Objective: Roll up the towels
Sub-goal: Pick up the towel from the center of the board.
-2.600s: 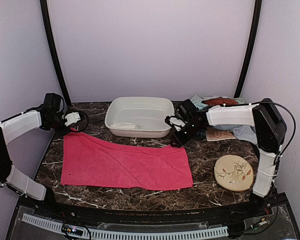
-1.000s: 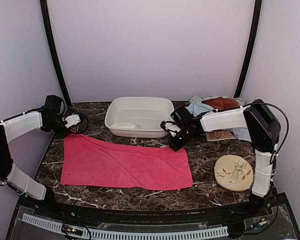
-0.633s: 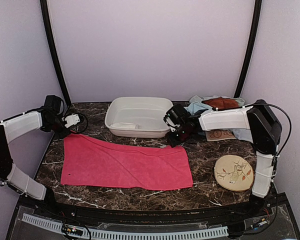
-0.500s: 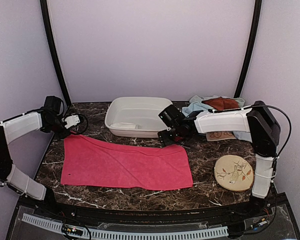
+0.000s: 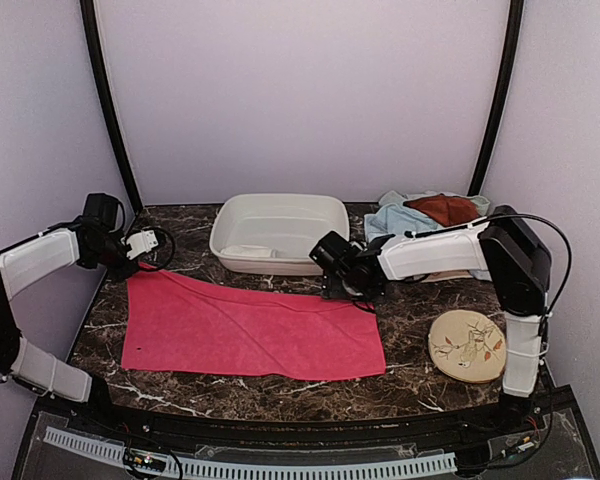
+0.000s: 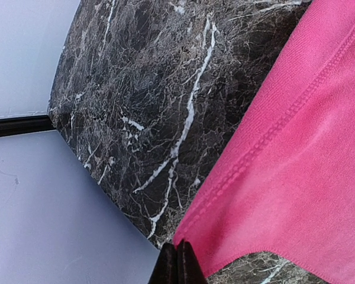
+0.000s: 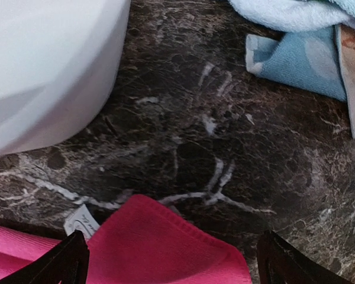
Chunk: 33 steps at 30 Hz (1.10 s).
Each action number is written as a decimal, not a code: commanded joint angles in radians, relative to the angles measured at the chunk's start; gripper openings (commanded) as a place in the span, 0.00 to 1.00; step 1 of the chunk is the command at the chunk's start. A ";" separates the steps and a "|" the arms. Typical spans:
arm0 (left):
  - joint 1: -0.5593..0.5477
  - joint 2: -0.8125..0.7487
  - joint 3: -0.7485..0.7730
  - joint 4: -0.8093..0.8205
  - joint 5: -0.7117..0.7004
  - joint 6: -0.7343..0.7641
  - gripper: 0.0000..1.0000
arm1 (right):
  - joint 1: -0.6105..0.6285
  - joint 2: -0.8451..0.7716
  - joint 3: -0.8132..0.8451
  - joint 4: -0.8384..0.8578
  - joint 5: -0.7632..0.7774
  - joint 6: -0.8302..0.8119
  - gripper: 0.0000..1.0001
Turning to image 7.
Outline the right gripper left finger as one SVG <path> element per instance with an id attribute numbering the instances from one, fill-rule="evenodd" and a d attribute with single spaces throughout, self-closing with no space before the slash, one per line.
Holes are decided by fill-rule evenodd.
<path id="1" fill-rule="evenodd" d="M 0 284 L 85 284 L 89 249 L 83 233 L 74 231 L 46 254 L 0 280 Z"/>

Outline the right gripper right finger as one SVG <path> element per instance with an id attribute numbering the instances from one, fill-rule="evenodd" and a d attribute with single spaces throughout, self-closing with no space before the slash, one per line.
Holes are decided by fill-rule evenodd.
<path id="1" fill-rule="evenodd" d="M 257 243 L 257 265 L 262 284 L 349 283 L 313 262 L 274 231 L 265 231 Z"/>

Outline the pink towel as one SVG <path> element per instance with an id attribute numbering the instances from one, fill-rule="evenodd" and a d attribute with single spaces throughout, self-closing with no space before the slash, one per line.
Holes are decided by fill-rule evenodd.
<path id="1" fill-rule="evenodd" d="M 86 283 L 251 281 L 247 263 L 235 247 L 143 195 L 132 196 L 85 241 Z M 0 280 L 60 242 L 0 227 Z"/>

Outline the white plastic basin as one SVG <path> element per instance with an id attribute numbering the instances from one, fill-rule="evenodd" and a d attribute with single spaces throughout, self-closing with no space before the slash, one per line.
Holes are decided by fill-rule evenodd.
<path id="1" fill-rule="evenodd" d="M 83 130 L 118 73 L 130 1 L 0 1 L 0 156 Z"/>

